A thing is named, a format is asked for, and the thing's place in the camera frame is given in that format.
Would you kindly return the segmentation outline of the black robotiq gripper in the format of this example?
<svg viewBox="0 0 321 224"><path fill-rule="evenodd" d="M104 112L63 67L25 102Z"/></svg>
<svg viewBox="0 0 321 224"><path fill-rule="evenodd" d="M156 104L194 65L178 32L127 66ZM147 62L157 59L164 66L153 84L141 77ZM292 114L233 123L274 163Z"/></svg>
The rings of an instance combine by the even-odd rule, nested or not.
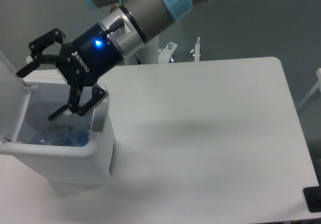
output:
<svg viewBox="0 0 321 224"><path fill-rule="evenodd" d="M83 105L79 105L83 87L71 85L67 104L49 115L48 120L53 121L67 110L72 114L85 116L108 97L108 92L96 82L120 63L123 56L110 38L100 39L100 32L103 32L103 29L96 24L73 42L66 43L65 34L54 28L29 43L31 60L16 72L17 77L26 77L41 64L54 64L69 85L74 81L77 70L80 71L80 86L94 85L91 98ZM43 54L43 51L54 43L62 46L59 55Z"/></svg>

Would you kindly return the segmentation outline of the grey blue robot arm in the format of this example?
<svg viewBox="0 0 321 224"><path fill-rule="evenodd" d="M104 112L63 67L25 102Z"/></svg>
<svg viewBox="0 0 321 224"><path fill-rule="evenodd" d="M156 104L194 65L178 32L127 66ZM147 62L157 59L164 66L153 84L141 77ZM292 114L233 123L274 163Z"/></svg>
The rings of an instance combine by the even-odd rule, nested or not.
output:
<svg viewBox="0 0 321 224"><path fill-rule="evenodd" d="M29 43L31 54L17 72L26 77L41 64L53 64L70 86L68 102L49 115L65 111L84 116L107 98L97 81L154 37L185 16L195 4L211 0L91 0L97 6L119 3L100 23L73 42L55 28Z"/></svg>

